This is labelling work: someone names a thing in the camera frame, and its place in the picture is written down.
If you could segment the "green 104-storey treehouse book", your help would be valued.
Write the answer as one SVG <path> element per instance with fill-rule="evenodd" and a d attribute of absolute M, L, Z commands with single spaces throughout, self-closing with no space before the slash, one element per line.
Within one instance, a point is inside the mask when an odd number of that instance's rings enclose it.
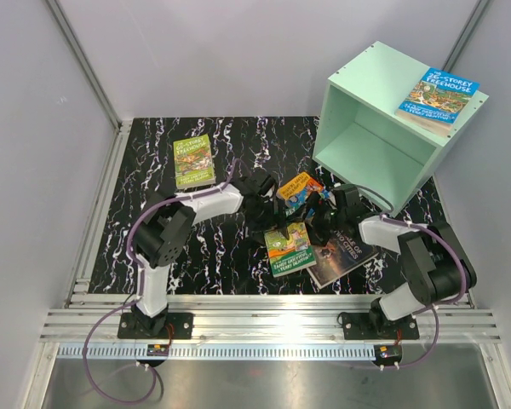
<path fill-rule="evenodd" d="M 317 261 L 306 224 L 292 222 L 287 226 L 289 238 L 278 230 L 264 233 L 267 255 L 274 278 L 315 266 Z"/>

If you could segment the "lime green 65-storey treehouse book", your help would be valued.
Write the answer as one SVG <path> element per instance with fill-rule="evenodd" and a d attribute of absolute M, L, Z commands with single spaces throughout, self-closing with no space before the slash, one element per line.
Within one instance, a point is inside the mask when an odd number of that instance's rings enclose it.
<path fill-rule="evenodd" d="M 184 190 L 215 183 L 215 169 L 208 135 L 173 142 L 175 185 Z"/>

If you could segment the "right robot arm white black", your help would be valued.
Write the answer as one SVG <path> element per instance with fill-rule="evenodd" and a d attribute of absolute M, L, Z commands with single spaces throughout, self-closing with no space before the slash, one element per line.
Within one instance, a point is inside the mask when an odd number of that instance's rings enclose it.
<path fill-rule="evenodd" d="M 415 339 L 417 314 L 457 302 L 476 285 L 477 274 L 447 222 L 416 224 L 369 211 L 352 184 L 334 188 L 333 195 L 310 193 L 300 208 L 312 242 L 323 245 L 334 232 L 344 233 L 398 254 L 405 275 L 404 284 L 374 299 L 367 312 L 341 314 L 345 338 Z"/>

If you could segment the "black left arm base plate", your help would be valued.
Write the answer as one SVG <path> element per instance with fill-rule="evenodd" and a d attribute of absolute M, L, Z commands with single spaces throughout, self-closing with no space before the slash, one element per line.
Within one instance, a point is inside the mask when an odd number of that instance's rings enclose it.
<path fill-rule="evenodd" d="M 118 326 L 119 339 L 190 340 L 194 315 L 185 312 L 159 314 L 148 318 L 133 312 L 123 313 Z"/>

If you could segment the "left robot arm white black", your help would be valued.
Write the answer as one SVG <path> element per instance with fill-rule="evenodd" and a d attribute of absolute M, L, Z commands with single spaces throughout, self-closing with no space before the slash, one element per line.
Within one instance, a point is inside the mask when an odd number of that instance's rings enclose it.
<path fill-rule="evenodd" d="M 246 234 L 260 245 L 264 233 L 288 237 L 284 202 L 275 196 L 276 180 L 265 171 L 229 177 L 223 183 L 169 197 L 158 191 L 148 201 L 128 236 L 127 254 L 138 264 L 138 294 L 129 329 L 156 338 L 171 328 L 166 297 L 169 272 L 192 228 L 217 216 L 241 213 Z"/>

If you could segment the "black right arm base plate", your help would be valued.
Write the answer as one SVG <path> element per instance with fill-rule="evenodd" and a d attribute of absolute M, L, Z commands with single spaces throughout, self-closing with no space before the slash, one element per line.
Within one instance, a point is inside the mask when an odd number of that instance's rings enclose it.
<path fill-rule="evenodd" d="M 345 340 L 418 340 L 418 325 L 412 317 L 389 321 L 376 319 L 372 312 L 340 312 L 337 323 Z"/>

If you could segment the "dark tale of two cities book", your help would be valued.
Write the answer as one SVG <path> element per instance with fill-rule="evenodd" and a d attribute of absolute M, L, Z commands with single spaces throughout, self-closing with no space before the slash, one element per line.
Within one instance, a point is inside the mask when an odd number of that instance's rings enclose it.
<path fill-rule="evenodd" d="M 308 272 L 319 290 L 341 279 L 378 255 L 375 246 L 335 231 L 326 245 L 313 245 L 316 264 Z"/>

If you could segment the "blue 26-storey treehouse book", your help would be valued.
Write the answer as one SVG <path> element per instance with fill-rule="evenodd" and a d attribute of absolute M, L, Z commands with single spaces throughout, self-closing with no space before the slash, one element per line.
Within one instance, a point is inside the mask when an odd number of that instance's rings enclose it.
<path fill-rule="evenodd" d="M 399 105 L 396 115 L 448 137 L 479 83 L 430 67 Z"/>

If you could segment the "orange 130-storey treehouse book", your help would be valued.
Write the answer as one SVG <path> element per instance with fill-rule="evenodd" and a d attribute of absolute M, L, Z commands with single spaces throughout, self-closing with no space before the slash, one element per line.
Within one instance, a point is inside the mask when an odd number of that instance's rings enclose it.
<path fill-rule="evenodd" d="M 325 195 L 324 187 L 307 172 L 302 172 L 285 183 L 277 191 L 277 197 L 284 201 L 287 216 L 299 210 L 313 193 Z"/>

